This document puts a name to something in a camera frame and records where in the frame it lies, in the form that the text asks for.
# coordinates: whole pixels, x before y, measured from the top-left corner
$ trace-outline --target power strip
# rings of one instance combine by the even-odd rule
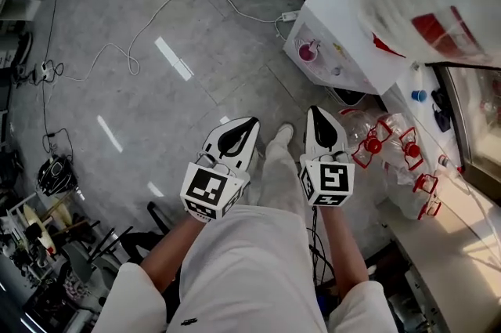
[[[282,21],[284,23],[289,23],[290,21],[295,21],[299,17],[298,11],[289,11],[288,13],[282,13]]]
[[[45,63],[41,64],[41,74],[43,79],[49,78],[49,69],[47,68],[47,65]]]

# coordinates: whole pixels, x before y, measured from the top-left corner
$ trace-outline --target gray concrete floor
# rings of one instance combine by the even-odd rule
[[[113,42],[127,50],[132,38],[165,0],[58,0],[49,59],[63,62],[66,76],[84,78],[97,52]],[[263,20],[301,8],[302,0],[232,0]],[[34,47],[28,67],[45,55],[53,0],[44,0],[32,26]],[[280,25],[284,33],[291,25]],[[154,44],[162,37],[194,73],[185,81]],[[141,63],[129,74],[127,59],[108,47],[85,82],[60,78],[45,86],[49,131],[68,129],[74,170],[93,219],[115,226],[148,230],[153,220],[146,204],[155,200],[171,224],[183,214],[179,191],[189,161],[208,132],[224,116],[253,115],[267,143],[284,121],[297,134],[291,147],[298,158],[305,111],[319,104],[336,113],[339,106],[314,86],[282,51],[273,24],[236,14],[225,0],[173,0],[137,39],[132,56]],[[10,124],[22,152],[27,190],[47,159],[41,86],[13,93]],[[100,116],[122,146],[119,152],[98,123]],[[59,134],[58,152],[69,153]],[[357,188],[346,213],[365,256],[387,243],[373,202],[380,182],[358,171]],[[155,197],[152,184],[163,194]]]

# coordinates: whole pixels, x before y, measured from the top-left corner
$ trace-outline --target foot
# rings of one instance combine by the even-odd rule
[[[274,141],[287,147],[290,140],[294,136],[294,127],[291,123],[284,123],[280,126],[278,132],[276,133]]]

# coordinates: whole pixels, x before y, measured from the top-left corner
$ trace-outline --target plastic bottle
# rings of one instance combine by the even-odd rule
[[[424,159],[416,128],[401,113],[383,116],[380,121],[393,132],[380,156],[395,168],[409,171],[419,168],[424,163]]]
[[[388,163],[384,164],[384,170],[386,172],[384,182],[390,201],[400,208],[407,219],[420,219],[426,209],[430,194],[417,189],[415,183],[401,184],[399,182],[399,170]]]
[[[341,124],[348,139],[347,152],[354,162],[366,168],[379,154],[391,135],[391,130],[378,120],[358,109],[344,109],[340,111]]]

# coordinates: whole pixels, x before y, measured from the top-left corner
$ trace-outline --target white sleeve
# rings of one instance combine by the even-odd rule
[[[157,333],[165,331],[166,318],[165,301],[146,272],[125,263],[92,333]]]
[[[329,333],[397,333],[383,286],[364,281],[354,286],[330,314]]]

